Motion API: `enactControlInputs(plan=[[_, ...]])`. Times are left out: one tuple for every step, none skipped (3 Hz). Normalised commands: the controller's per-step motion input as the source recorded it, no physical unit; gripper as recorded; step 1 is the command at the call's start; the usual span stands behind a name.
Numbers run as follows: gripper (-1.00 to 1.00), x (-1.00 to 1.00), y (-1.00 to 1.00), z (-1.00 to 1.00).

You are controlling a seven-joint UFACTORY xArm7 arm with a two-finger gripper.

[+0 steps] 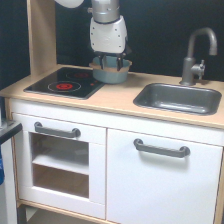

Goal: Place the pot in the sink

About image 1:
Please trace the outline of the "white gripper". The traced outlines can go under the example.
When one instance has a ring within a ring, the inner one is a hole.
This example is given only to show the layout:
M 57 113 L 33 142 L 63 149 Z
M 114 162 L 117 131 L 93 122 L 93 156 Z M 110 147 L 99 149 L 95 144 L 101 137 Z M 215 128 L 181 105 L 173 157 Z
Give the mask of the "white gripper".
M 95 52 L 101 52 L 99 54 L 101 69 L 104 69 L 107 64 L 106 54 L 117 54 L 117 71 L 121 70 L 125 57 L 123 52 L 126 47 L 126 41 L 127 29 L 123 17 L 109 24 L 100 24 L 91 19 L 90 43 Z

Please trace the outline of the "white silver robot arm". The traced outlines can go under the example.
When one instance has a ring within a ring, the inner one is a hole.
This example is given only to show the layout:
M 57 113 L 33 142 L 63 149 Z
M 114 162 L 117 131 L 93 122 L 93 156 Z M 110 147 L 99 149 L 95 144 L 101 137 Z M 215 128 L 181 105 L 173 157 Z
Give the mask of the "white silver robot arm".
M 115 55 L 117 70 L 123 67 L 127 43 L 127 29 L 120 14 L 119 0 L 91 0 L 90 45 L 99 57 L 101 68 L 106 66 L 106 56 Z

